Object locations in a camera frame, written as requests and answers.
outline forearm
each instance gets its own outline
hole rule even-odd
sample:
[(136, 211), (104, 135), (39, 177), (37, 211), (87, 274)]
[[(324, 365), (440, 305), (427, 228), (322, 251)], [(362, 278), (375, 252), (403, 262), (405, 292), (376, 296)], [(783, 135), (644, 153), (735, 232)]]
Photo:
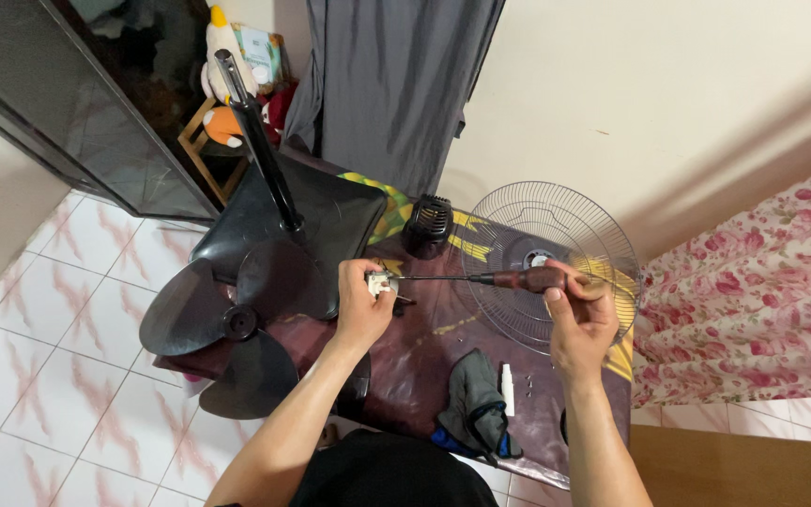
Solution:
[(576, 506), (652, 505), (618, 435), (599, 379), (565, 387), (571, 500)]
[(206, 506), (287, 505), (296, 493), (333, 401), (364, 351), (328, 342), (312, 368), (233, 458)]

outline white plush toy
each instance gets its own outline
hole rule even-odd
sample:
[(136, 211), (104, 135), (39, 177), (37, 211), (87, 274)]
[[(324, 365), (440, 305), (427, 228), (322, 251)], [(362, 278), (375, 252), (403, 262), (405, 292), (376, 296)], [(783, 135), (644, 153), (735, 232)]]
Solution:
[(240, 68), (242, 84), (246, 86), (246, 91), (255, 96), (259, 92), (259, 86), (252, 77), (252, 69), (249, 64), (242, 59), (240, 44), (236, 35), (233, 34), (231, 24), (224, 17), (224, 12), (219, 6), (212, 6), (212, 22), (206, 28), (206, 44), (208, 47), (208, 61), (202, 66), (202, 89), (209, 97), (217, 98), (219, 101), (230, 103), (230, 90), (224, 84), (221, 70), (218, 67), (218, 60), (214, 57), (214, 52), (227, 50), (233, 55), (237, 66)]

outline person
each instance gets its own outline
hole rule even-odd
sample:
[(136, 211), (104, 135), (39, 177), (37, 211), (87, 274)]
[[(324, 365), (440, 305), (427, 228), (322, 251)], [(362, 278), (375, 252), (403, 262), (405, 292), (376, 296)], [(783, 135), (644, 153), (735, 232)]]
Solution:
[[(568, 413), (571, 501), (575, 506), (651, 505), (618, 435), (600, 375), (618, 329), (610, 291), (565, 264), (548, 265), (569, 272), (567, 291), (550, 288), (543, 296), (553, 321), (551, 360)], [(364, 259), (340, 264), (336, 333), (233, 458), (207, 507), (496, 505), (477, 472), (430, 442), (358, 430), (336, 446), (314, 451), (337, 393), (390, 323), (396, 295), (382, 292), (375, 300), (364, 280), (366, 271), (381, 270)]]

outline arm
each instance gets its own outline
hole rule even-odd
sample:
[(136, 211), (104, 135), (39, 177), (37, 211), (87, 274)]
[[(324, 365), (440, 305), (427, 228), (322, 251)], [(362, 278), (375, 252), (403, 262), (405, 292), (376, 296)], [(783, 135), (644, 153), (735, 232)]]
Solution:
[(356, 363), (389, 325), (396, 294), (382, 292), (375, 300), (364, 280), (365, 271), (381, 270), (364, 259), (340, 264), (336, 333), (306, 376), (233, 458), (206, 506), (287, 505), (293, 498), (334, 399)]
[(600, 373), (618, 329), (612, 295), (607, 285), (594, 286), (565, 264), (547, 261), (547, 265), (570, 275), (568, 293), (553, 288), (544, 297), (553, 322), (551, 360), (565, 392), (571, 501), (591, 507), (651, 506), (618, 435)]

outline white plastic tube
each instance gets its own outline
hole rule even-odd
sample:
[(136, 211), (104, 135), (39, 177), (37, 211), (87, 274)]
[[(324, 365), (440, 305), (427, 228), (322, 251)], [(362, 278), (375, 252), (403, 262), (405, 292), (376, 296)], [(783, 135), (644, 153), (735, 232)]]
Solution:
[(512, 386), (512, 369), (508, 364), (503, 364), (503, 377), (499, 388), (505, 401), (505, 415), (512, 417), (515, 415), (515, 394)]

